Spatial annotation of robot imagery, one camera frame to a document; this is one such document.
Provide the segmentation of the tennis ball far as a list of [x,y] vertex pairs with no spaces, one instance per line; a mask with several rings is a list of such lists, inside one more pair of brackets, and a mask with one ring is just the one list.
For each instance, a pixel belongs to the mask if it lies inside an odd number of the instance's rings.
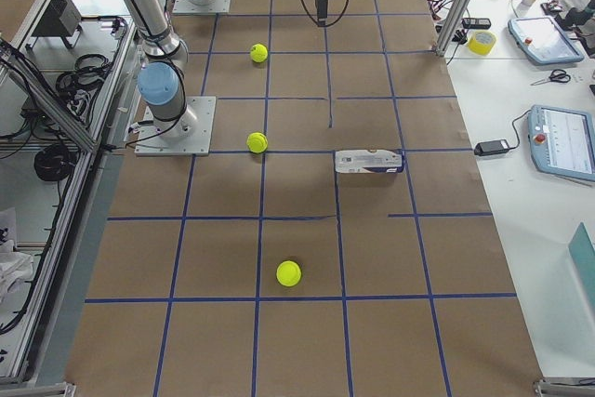
[[263,63],[269,56],[268,49],[261,43],[256,43],[251,46],[249,51],[250,59],[255,63]]

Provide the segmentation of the black remote device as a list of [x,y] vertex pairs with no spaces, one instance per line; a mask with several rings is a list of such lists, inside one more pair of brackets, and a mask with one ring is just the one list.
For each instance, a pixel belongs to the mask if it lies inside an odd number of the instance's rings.
[[461,25],[466,30],[489,30],[492,22],[488,18],[463,18]]

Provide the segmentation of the lower teach pendant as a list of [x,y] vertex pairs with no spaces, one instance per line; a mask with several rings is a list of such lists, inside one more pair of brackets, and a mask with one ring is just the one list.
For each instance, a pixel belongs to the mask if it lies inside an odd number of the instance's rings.
[[527,125],[531,158],[538,171],[594,181],[594,124],[590,113],[534,105]]

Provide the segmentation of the white blue tennis ball can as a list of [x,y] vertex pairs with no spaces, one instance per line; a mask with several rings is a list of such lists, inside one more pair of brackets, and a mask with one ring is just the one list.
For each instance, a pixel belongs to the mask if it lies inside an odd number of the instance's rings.
[[335,153],[338,174],[396,174],[403,171],[403,155],[384,149],[341,150]]

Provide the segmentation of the tennis ball middle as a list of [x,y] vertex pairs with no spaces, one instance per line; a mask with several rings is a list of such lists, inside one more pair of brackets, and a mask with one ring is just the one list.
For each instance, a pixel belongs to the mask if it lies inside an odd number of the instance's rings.
[[269,142],[265,134],[253,132],[247,136],[246,146],[250,152],[259,154],[267,151]]

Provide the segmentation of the aluminium left frame rail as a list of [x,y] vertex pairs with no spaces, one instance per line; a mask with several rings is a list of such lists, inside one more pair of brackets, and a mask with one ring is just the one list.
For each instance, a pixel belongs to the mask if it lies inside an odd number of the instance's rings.
[[99,142],[91,137],[85,124],[60,101],[42,74],[4,38],[1,39],[1,66],[32,99],[33,104],[59,125],[66,136],[84,152],[96,152]]

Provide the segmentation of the yellow tape roll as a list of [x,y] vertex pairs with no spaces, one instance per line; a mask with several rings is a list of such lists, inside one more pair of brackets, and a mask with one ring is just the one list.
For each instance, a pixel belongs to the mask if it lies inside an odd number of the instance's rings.
[[496,44],[496,36],[484,30],[479,30],[471,36],[468,48],[469,50],[480,56],[487,56]]

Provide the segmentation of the black power adapter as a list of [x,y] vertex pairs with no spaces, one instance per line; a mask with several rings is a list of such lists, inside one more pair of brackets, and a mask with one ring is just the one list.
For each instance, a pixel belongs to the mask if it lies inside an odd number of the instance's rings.
[[494,139],[478,142],[473,152],[476,156],[493,156],[510,151],[509,143],[505,139]]

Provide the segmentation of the black handled scissors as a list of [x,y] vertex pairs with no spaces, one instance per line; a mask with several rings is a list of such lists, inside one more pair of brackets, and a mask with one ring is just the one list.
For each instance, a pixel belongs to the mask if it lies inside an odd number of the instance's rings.
[[547,77],[531,83],[531,86],[540,86],[547,83],[568,84],[571,79],[571,75],[566,70],[554,69]]

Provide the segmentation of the tennis ball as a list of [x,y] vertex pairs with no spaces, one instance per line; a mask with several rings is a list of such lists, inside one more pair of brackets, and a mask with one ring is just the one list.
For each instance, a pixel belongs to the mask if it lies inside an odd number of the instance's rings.
[[302,271],[294,260],[288,259],[278,265],[275,276],[280,285],[293,287],[301,281]]
[[265,134],[253,132],[247,136],[246,146],[250,152],[259,154],[267,151],[269,142]]
[[255,63],[263,63],[269,56],[268,49],[261,43],[256,43],[251,46],[249,51],[250,59]]

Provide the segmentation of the teach pendant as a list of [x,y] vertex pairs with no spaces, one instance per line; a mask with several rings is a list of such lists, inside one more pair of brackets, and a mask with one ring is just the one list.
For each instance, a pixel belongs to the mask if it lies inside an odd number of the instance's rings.
[[550,16],[510,19],[508,30],[526,57],[537,65],[576,63],[584,59]]
[[538,171],[594,181],[594,124],[590,113],[534,105],[527,125],[531,158]]

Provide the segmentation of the upper teach pendant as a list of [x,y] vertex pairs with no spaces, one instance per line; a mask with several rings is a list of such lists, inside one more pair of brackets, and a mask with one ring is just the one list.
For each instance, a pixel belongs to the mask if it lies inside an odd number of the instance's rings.
[[576,63],[584,59],[550,16],[510,19],[508,30],[526,57],[537,65]]

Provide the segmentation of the tennis ball near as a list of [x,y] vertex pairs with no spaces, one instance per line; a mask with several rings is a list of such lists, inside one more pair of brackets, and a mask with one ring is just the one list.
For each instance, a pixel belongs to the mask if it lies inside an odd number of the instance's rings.
[[288,259],[278,265],[275,276],[280,285],[293,287],[301,281],[302,271],[294,260]]

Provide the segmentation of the grey control box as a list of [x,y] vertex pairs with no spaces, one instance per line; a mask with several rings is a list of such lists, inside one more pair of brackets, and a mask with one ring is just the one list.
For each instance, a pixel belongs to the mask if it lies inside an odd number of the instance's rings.
[[81,22],[82,15],[73,0],[50,0],[32,37],[57,37],[66,48],[72,49],[82,31]]

